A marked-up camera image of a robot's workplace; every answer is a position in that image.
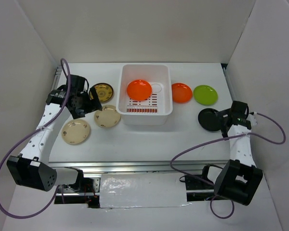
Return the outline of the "orange plate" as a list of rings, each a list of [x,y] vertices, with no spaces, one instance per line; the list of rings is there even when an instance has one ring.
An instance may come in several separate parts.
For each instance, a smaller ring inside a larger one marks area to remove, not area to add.
[[[175,103],[187,103],[193,97],[190,87],[184,83],[174,83],[171,85],[172,100]]]
[[[151,96],[151,93],[152,87],[150,83],[142,79],[133,80],[127,86],[128,96],[135,101],[145,101]]]

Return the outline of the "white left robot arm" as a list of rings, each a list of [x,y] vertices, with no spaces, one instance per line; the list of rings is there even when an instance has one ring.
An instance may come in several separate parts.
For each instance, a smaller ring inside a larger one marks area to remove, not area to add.
[[[90,87],[84,77],[71,75],[64,85],[52,90],[36,131],[27,138],[27,145],[18,156],[11,155],[7,159],[6,164],[15,183],[46,192],[55,185],[68,184],[73,191],[82,191],[85,188],[82,171],[50,167],[50,154],[69,119],[72,119],[74,127],[86,114],[101,109],[95,88]]]

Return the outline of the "green plate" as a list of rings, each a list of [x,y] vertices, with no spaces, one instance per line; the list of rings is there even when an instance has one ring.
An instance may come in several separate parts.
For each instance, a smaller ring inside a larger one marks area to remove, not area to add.
[[[193,96],[195,101],[202,105],[214,105],[218,101],[217,91],[208,85],[199,85],[195,87]]]

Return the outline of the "cream patterned plate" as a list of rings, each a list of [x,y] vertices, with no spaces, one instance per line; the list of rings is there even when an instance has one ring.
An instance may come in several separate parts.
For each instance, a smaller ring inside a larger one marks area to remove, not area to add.
[[[111,128],[121,119],[120,113],[113,105],[104,105],[102,111],[96,111],[94,114],[95,123],[102,128]]]
[[[67,122],[61,131],[62,139],[70,145],[77,145],[84,142],[90,135],[91,127],[83,119],[73,119]]]

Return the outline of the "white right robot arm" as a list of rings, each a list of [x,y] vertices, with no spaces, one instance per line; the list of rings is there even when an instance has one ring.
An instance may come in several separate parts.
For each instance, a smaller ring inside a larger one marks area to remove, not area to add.
[[[249,107],[246,103],[233,101],[229,109],[217,111],[205,108],[198,114],[198,122],[207,131],[221,131],[230,142],[230,160],[219,175],[209,172],[205,166],[200,176],[204,188],[214,187],[214,193],[242,205],[249,205],[263,178],[263,171],[256,167],[251,153],[251,122],[248,120]]]

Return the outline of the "black plate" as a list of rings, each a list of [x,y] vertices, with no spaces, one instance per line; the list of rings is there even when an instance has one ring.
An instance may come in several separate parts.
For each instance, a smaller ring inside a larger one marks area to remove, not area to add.
[[[223,116],[213,108],[205,108],[198,114],[198,122],[203,129],[209,132],[221,131]]]

